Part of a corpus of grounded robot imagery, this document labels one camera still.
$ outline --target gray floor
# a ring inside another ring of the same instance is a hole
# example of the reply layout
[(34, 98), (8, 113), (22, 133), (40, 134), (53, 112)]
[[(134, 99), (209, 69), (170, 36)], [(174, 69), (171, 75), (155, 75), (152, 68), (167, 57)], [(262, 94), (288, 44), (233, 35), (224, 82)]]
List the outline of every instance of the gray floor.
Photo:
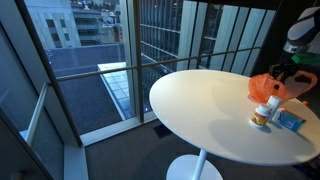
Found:
[[(319, 67), (306, 67), (320, 77)], [(298, 99), (308, 101), (320, 117), (320, 83)], [(164, 180), (170, 163), (183, 154), (199, 154), (199, 149), (171, 134), (158, 138), (156, 120), (123, 134), (86, 147), (89, 178), (92, 180)], [(208, 154), (209, 160), (225, 180), (305, 180), (303, 173), (291, 166), (263, 167), (237, 163)]]

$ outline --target orange plastic bag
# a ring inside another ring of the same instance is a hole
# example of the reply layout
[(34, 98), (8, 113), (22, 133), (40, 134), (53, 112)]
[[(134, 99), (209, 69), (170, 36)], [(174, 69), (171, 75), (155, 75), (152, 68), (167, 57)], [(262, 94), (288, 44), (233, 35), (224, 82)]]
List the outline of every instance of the orange plastic bag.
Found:
[(284, 84), (278, 81), (282, 74), (274, 80), (268, 73), (257, 75), (249, 80), (250, 96), (260, 103), (267, 103), (271, 95), (282, 99), (283, 103), (296, 98), (302, 93), (309, 91), (317, 84), (317, 76), (306, 71), (297, 71), (294, 76), (289, 76)]
[(309, 91), (313, 86), (317, 84), (318, 78), (316, 75), (306, 72), (297, 71), (293, 76), (289, 76), (284, 84), (287, 89), (286, 98), (287, 100), (296, 98), (300, 94)]
[(248, 86), (251, 98), (259, 103), (267, 103), (271, 95), (285, 101), (286, 87), (280, 81), (274, 80), (269, 73), (253, 76)]

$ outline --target white bottle cap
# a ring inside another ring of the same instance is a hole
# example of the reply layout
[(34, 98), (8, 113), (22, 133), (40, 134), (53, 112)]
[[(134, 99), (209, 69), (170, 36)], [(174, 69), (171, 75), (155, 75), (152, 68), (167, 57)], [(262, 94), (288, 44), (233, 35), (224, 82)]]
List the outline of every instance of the white bottle cap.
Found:
[(271, 95), (268, 104), (272, 106), (277, 106), (278, 104), (281, 104), (282, 100), (278, 96)]
[(263, 115), (269, 115), (271, 111), (271, 107), (266, 105), (266, 104), (260, 104), (258, 107), (258, 110), (263, 114)]

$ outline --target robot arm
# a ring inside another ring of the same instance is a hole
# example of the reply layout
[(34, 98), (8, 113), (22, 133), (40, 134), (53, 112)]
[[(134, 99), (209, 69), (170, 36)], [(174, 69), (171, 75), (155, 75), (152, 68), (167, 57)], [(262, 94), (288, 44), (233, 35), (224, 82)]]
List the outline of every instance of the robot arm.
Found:
[(306, 9), (289, 29), (284, 50), (296, 53), (301, 47), (320, 43), (319, 38), (316, 38), (319, 31), (320, 7)]
[(315, 57), (314, 54), (296, 54), (301, 53), (306, 46), (320, 44), (319, 32), (320, 7), (306, 9), (290, 27), (287, 42), (283, 47), (284, 52), (279, 58), (279, 63), (270, 67), (269, 74), (274, 79), (283, 74), (279, 81), (284, 83), (287, 77), (293, 76), (299, 70), (297, 64), (319, 61), (319, 56)]

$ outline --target table base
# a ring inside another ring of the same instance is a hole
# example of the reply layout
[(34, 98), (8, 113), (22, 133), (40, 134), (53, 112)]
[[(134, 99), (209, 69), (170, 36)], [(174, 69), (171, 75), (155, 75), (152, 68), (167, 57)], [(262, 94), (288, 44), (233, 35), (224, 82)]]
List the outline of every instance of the table base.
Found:
[[(167, 172), (167, 180), (191, 180), (196, 169), (199, 156), (183, 155), (175, 159)], [(205, 161), (200, 180), (222, 180), (219, 171), (209, 162)]]

